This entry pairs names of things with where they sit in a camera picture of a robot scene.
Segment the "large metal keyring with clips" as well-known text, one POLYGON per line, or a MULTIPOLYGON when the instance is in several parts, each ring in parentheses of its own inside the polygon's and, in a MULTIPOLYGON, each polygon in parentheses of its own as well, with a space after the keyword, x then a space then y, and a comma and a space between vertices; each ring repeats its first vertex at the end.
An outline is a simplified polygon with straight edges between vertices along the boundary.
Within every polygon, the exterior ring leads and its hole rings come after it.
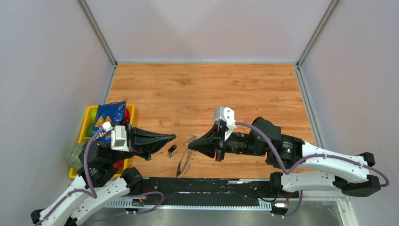
POLYGON ((188 147, 188 145, 189 143, 197 139, 198 139, 197 135, 189 135, 186 142, 184 143, 185 151, 177 165, 176 177, 179 177, 182 174, 186 174, 187 171, 189 170, 191 161, 193 160, 196 151, 191 150, 188 147))

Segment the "key with black tag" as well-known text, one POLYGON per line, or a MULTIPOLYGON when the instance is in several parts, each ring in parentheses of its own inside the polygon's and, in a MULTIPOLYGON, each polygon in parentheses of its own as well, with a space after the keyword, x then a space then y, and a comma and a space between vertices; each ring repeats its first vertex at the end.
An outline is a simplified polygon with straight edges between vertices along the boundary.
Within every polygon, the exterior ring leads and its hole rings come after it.
POLYGON ((168 158, 172 158, 172 157, 176 154, 176 149, 177 149, 177 145, 172 145, 172 146, 168 149, 167 157, 168 157, 168 158))

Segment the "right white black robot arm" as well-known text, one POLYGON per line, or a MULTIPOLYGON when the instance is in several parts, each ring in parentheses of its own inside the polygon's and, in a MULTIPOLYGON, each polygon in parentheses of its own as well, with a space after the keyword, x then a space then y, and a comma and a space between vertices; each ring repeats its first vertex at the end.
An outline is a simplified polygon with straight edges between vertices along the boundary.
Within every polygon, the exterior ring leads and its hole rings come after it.
POLYGON ((224 121, 216 122, 188 147, 216 161, 222 161, 228 153, 265 157, 266 164, 277 168, 270 174, 268 184, 270 193, 277 197, 304 190, 333 190, 346 196, 368 197, 383 186, 371 153, 345 155, 328 151, 283 134, 279 126, 262 117, 247 127, 248 133, 240 133, 224 121))

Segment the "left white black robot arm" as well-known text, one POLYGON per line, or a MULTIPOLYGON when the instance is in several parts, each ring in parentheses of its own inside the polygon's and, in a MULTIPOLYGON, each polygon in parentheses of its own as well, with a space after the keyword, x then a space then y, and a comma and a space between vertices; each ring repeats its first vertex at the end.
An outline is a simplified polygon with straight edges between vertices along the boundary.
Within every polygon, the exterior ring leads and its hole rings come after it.
POLYGON ((86 142, 78 158, 82 167, 69 187, 45 209, 34 210, 31 219, 36 226, 80 226, 108 203, 120 198, 137 199, 144 206, 150 195, 164 194, 144 187, 137 168, 126 168, 114 179, 116 163, 134 156, 147 161, 151 155, 176 138, 175 134, 149 132, 143 129, 105 122, 86 142))

